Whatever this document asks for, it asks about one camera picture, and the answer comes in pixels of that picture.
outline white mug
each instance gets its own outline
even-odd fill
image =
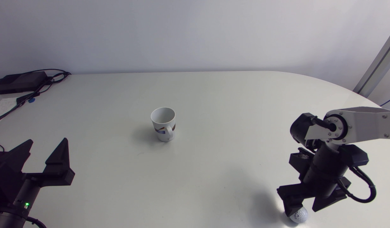
[[[151,113],[151,121],[159,140],[169,142],[175,138],[175,111],[172,108],[157,108]]]

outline table surface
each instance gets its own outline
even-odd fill
[[[176,111],[176,138],[157,140],[150,113]],[[63,137],[71,186],[44,187],[30,216],[63,227],[295,227],[276,193],[298,183],[289,133],[304,112],[377,107],[345,88],[285,72],[72,75],[0,123],[7,150],[32,139],[23,172],[41,172]],[[369,204],[342,200],[298,227],[390,227],[390,140],[357,143],[377,186]],[[361,198],[367,185],[346,173]],[[35,227],[26,223],[25,228]]]

